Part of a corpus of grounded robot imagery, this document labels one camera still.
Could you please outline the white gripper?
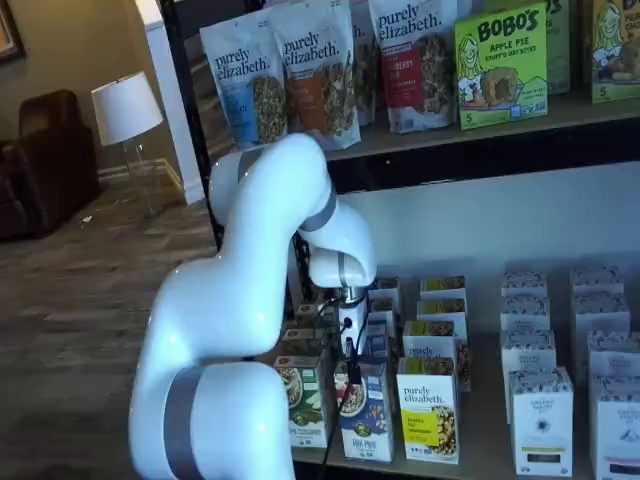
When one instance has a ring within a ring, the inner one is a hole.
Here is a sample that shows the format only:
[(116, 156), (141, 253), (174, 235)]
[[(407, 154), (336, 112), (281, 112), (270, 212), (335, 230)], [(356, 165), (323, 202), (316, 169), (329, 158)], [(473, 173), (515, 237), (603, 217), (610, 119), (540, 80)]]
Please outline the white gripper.
[(341, 353), (345, 356), (348, 381), (351, 385), (362, 383), (359, 356), (366, 343), (367, 300), (341, 303), (338, 305)]

